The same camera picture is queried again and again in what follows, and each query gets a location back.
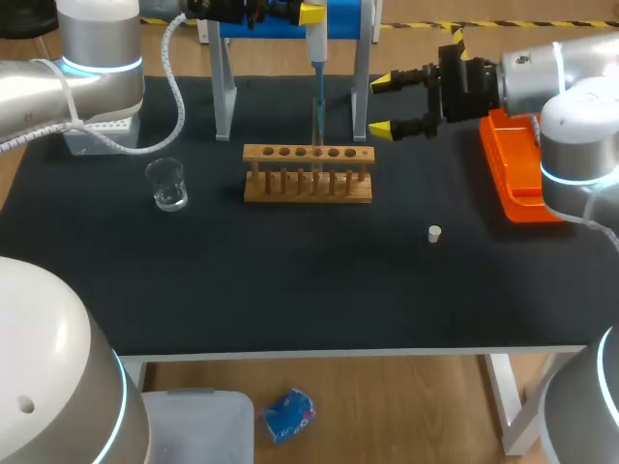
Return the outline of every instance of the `table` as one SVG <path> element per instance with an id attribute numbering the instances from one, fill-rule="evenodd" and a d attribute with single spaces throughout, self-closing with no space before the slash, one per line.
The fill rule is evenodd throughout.
<path id="1" fill-rule="evenodd" d="M 510 224 L 474 122 L 377 141 L 371 205 L 245 204 L 243 143 L 309 142 L 312 83 L 239 79 L 225 144 L 213 141 L 210 82 L 181 79 L 188 124 L 161 152 L 187 172 L 190 205 L 174 215 L 154 206 L 151 158 L 75 159 L 61 137 L 32 143 L 0 215 L 0 253 L 67 281 L 132 363 L 486 354 L 505 450 L 524 452 L 537 405 L 520 411 L 505 353 L 577 351 L 616 322 L 612 245 L 584 227 Z M 349 143 L 349 86 L 327 80 L 333 144 Z M 166 87 L 147 79 L 142 146 L 174 125 Z M 413 89 L 371 98 L 368 114 L 424 110 Z"/>

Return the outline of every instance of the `blue stand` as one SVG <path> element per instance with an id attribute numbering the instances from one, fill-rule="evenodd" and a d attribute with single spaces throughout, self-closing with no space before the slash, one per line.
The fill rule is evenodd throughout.
<path id="1" fill-rule="evenodd" d="M 353 139 L 356 142 L 366 140 L 373 8 L 372 0 L 329 0 L 327 5 L 329 39 L 357 41 L 351 92 Z M 293 26 L 288 21 L 272 17 L 267 17 L 263 23 L 257 23 L 253 30 L 248 29 L 247 24 L 219 24 L 208 21 L 217 140 L 230 139 L 236 102 L 236 86 L 225 39 L 304 39 L 305 36 L 305 27 Z"/>

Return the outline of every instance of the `wooden floor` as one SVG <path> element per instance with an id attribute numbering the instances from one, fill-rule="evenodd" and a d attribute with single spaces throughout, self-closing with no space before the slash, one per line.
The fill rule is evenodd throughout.
<path id="1" fill-rule="evenodd" d="M 617 20 L 614 0 L 385 0 L 384 22 L 418 20 Z M 159 47 L 163 29 L 143 26 L 145 69 L 162 75 Z M 467 29 L 471 55 L 496 59 L 520 49 L 599 30 Z M 385 30 L 372 50 L 371 72 L 411 69 L 436 62 L 436 48 L 449 34 L 435 30 Z M 53 58 L 60 55 L 56 33 L 45 37 Z M 312 73 L 303 41 L 234 40 L 230 47 L 236 74 Z M 327 73 L 350 73 L 354 44 L 331 42 Z M 35 42 L 0 41 L 0 60 L 43 57 Z M 183 29 L 172 41 L 178 75 L 208 75 L 209 50 L 196 32 Z M 0 157 L 0 205 L 11 186 L 21 150 Z M 543 356 L 513 357 L 520 385 L 537 370 Z M 274 448 L 258 433 L 257 464 L 521 464 L 544 463 L 536 447 L 522 459 L 505 459 L 486 370 L 476 357 L 429 357 L 302 361 L 187 362 L 152 365 L 147 388 L 208 387 L 246 393 L 256 409 L 292 387 L 314 400 L 317 419 L 307 431 Z"/>

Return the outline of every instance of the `plastic storage box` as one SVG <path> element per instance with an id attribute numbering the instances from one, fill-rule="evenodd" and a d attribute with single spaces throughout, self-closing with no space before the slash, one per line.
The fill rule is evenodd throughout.
<path id="1" fill-rule="evenodd" d="M 253 464 L 253 404 L 234 391 L 142 395 L 151 424 L 149 464 Z"/>

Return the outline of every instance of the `white cable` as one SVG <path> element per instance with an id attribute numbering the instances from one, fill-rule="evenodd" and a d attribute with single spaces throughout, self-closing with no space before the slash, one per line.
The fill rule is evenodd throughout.
<path id="1" fill-rule="evenodd" d="M 165 33 L 163 34 L 163 40 L 162 40 L 163 71 L 165 72 L 165 76 L 167 77 L 167 80 L 170 84 L 170 88 L 172 89 L 172 95 L 174 96 L 174 100 L 176 101 L 176 105 L 178 107 L 178 119 L 176 121 L 176 127 L 165 140 L 161 141 L 160 143 L 156 145 L 153 145 L 152 147 L 127 148 L 127 147 L 124 147 L 114 142 L 113 140 L 106 137 L 102 133 L 99 133 L 95 130 L 88 128 L 77 117 L 71 88 L 67 84 L 65 76 L 61 73 L 59 78 L 63 85 L 63 91 L 65 92 L 65 97 L 67 98 L 67 104 L 69 105 L 69 110 L 72 113 L 73 120 L 70 123 L 55 124 L 52 126 L 48 126 L 46 128 L 32 130 L 28 133 L 25 133 L 24 135 L 20 135 L 12 140 L 4 142 L 0 144 L 0 154 L 8 152 L 9 150 L 12 150 L 13 148 L 18 147 L 19 145 L 22 145 L 24 143 L 31 142 L 32 140 L 35 140 L 36 138 L 41 138 L 43 136 L 50 135 L 52 133 L 63 132 L 63 131 L 82 131 L 82 132 L 89 133 L 90 135 L 100 140 L 106 146 L 113 148 L 114 150 L 117 150 L 119 152 L 125 153 L 127 155 L 148 155 L 169 145 L 174 139 L 176 139 L 176 137 L 178 137 L 179 133 L 181 133 L 181 130 L 183 129 L 183 126 L 185 125 L 185 104 L 183 103 L 183 97 L 181 96 L 181 91 L 179 90 L 178 85 L 176 84 L 176 79 L 174 78 L 174 74 L 172 73 L 168 49 L 169 49 L 169 42 L 170 42 L 170 38 L 172 34 L 186 20 L 187 20 L 187 17 L 184 14 L 180 14 L 172 22 L 170 22 L 170 24 L 167 26 L 167 29 L 165 29 Z M 57 71 L 59 70 L 52 63 L 46 62 L 45 60 L 35 60 L 35 61 L 42 62 L 43 64 L 51 68 L 56 75 L 58 75 L 56 70 Z"/>
<path id="2" fill-rule="evenodd" d="M 615 249 L 619 252 L 619 238 L 614 233 L 614 231 L 610 227 L 605 227 L 598 222 L 595 222 L 591 219 L 591 215 L 593 214 L 593 205 L 595 204 L 598 196 L 603 190 L 596 190 L 592 192 L 591 196 L 587 200 L 587 203 L 584 205 L 584 214 L 582 215 L 584 219 L 584 223 L 593 230 L 601 230 L 609 239 L 610 242 L 614 245 Z"/>
<path id="3" fill-rule="evenodd" d="M 172 73 L 172 67 L 170 66 L 168 48 L 169 48 L 170 38 L 172 37 L 172 34 L 186 20 L 187 20 L 187 17 L 184 14 L 180 14 L 172 22 L 170 22 L 170 24 L 167 26 L 167 29 L 165 29 L 165 33 L 163 34 L 163 40 L 162 40 L 163 71 L 165 72 L 165 76 L 167 77 L 167 80 L 170 84 L 170 88 L 172 89 L 172 95 L 174 96 L 174 100 L 176 101 L 176 105 L 178 107 L 178 119 L 176 121 L 176 127 L 165 140 L 162 140 L 160 143 L 153 145 L 152 147 L 127 148 L 107 138 L 102 133 L 99 133 L 96 130 L 92 130 L 88 128 L 87 126 L 82 125 L 81 127 L 76 127 L 75 129 L 77 129 L 78 131 L 89 133 L 90 135 L 94 136 L 95 138 L 100 140 L 102 143 L 104 143 L 108 147 L 113 148 L 114 150 L 118 150 L 119 152 L 126 153 L 127 155 L 148 155 L 148 154 L 157 152 L 161 148 L 164 148 L 170 143 L 172 143 L 172 141 L 176 137 L 178 137 L 179 133 L 181 133 L 181 130 L 183 129 L 183 126 L 185 125 L 185 104 L 183 103 L 183 96 L 181 95 L 181 91 L 179 90 L 178 85 L 176 84 L 176 79 L 174 78 L 174 74 Z"/>

